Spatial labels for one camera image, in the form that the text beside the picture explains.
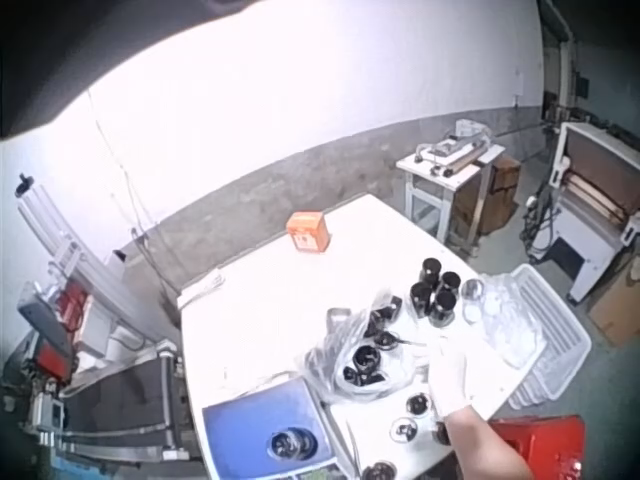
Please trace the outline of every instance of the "cardboard box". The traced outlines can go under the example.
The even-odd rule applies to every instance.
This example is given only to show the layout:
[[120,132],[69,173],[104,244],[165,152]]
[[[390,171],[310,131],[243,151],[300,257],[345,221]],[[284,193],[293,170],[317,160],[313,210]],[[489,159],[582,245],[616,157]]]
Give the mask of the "cardboard box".
[[593,323],[616,346],[640,334],[640,281],[632,280],[630,272],[631,265],[589,312]]
[[322,212],[296,212],[287,222],[287,231],[301,252],[324,252],[329,232]]
[[[513,199],[519,178],[520,162],[506,154],[495,160],[482,217],[478,224],[478,234],[486,235],[507,224],[517,208]],[[456,192],[453,218],[456,220],[456,233],[460,236],[465,237],[469,231],[479,190],[480,175],[477,175]]]

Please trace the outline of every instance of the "clear plastic bag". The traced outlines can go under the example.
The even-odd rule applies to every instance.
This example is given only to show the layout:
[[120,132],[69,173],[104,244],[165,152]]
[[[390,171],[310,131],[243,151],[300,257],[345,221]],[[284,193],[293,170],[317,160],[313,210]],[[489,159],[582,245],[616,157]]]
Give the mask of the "clear plastic bag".
[[502,359],[515,368],[522,368],[544,341],[542,326],[531,314],[520,295],[513,277],[482,275],[484,295],[477,300],[482,328],[487,343]]
[[[369,402],[389,395],[413,381],[415,365],[410,349],[398,344],[390,350],[383,350],[377,348],[375,336],[371,336],[372,312],[385,308],[395,309],[393,298],[390,292],[381,292],[370,309],[354,313],[334,325],[333,331],[327,332],[320,345],[299,359],[301,374],[321,399],[330,403],[345,400]],[[379,333],[383,330],[374,328],[374,331]],[[354,365],[354,355],[363,346],[372,347],[379,352],[379,365],[374,373],[383,379],[375,383],[355,385],[345,378],[345,369],[358,370]]]

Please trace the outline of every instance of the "blue digital scale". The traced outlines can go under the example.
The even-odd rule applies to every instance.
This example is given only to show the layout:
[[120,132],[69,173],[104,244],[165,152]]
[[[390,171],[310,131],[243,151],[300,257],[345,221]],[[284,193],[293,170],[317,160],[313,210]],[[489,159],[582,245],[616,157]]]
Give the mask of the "blue digital scale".
[[300,378],[202,410],[221,479],[349,479],[355,470]]

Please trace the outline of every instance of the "gloved hand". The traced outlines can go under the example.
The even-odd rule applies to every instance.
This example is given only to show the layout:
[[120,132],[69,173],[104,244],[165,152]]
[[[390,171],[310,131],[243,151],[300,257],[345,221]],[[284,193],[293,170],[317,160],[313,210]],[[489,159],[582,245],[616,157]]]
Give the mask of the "gloved hand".
[[429,389],[440,417],[469,405],[464,393],[467,358],[449,339],[441,337],[431,351]]

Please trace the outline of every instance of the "white wall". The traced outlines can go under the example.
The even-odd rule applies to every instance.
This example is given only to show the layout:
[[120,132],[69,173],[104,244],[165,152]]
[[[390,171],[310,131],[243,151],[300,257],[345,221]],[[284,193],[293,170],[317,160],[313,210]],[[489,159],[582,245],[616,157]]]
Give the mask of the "white wall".
[[577,68],[589,79],[578,106],[640,136],[640,55],[632,50],[578,44]]
[[117,162],[160,221],[315,145],[510,107],[515,93],[521,106],[540,105],[542,89],[535,0],[268,0],[170,38],[98,81],[92,102],[82,95],[51,125],[4,145],[2,350],[26,331],[16,295],[25,280],[43,279],[46,262],[15,214],[19,171],[45,184],[105,255],[134,224]]

